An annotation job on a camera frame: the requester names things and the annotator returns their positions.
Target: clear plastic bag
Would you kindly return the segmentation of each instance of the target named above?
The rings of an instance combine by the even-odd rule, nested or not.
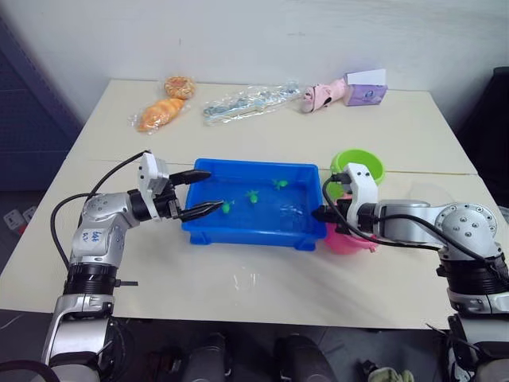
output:
[[[160,99],[129,117],[129,124],[136,131],[151,135],[189,108],[190,106],[182,99]]]
[[[170,76],[162,81],[162,89],[169,98],[191,99],[196,92],[196,84],[192,77]]]
[[[159,88],[161,99],[129,118],[130,125],[140,133],[153,134],[187,111],[196,84],[192,77],[170,76],[159,81]]]
[[[236,119],[261,115],[301,96],[296,82],[281,86],[249,86],[246,90],[225,95],[204,106],[206,123],[230,122]]]

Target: white wall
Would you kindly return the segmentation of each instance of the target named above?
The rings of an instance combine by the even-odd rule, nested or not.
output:
[[[507,0],[0,0],[84,121],[109,77],[304,83],[385,67],[457,125],[508,64]]]

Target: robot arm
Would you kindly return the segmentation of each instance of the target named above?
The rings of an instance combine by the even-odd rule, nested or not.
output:
[[[210,173],[200,170],[170,175],[163,161],[145,153],[138,167],[139,189],[96,195],[85,203],[72,239],[64,293],[56,302],[42,354],[42,362],[60,380],[95,382],[115,372],[113,353],[121,345],[121,328],[112,317],[113,290],[133,285],[116,278],[126,232],[145,220],[187,221],[218,209],[222,201],[182,210],[175,194],[177,185],[207,177]]]
[[[352,198],[332,202],[326,194],[329,181],[340,182]],[[326,185],[328,205],[313,215],[337,224],[336,232],[407,248],[436,247],[441,263],[437,274],[447,278],[449,301],[458,312],[449,317],[449,326],[462,368],[476,371],[482,365],[485,370],[492,361],[509,358],[509,278],[489,209],[473,203],[432,207],[424,201],[378,202],[367,167],[355,163]]]

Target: purple label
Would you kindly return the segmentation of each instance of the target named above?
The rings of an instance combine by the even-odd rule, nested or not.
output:
[[[378,105],[386,92],[386,85],[349,85],[344,102],[347,106]]]

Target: pink bowl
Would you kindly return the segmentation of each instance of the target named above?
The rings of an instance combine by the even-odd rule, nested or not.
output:
[[[338,255],[350,255],[360,251],[361,249],[369,249],[374,251],[378,244],[372,243],[359,237],[343,235],[335,231],[336,225],[327,223],[327,237],[325,243]]]

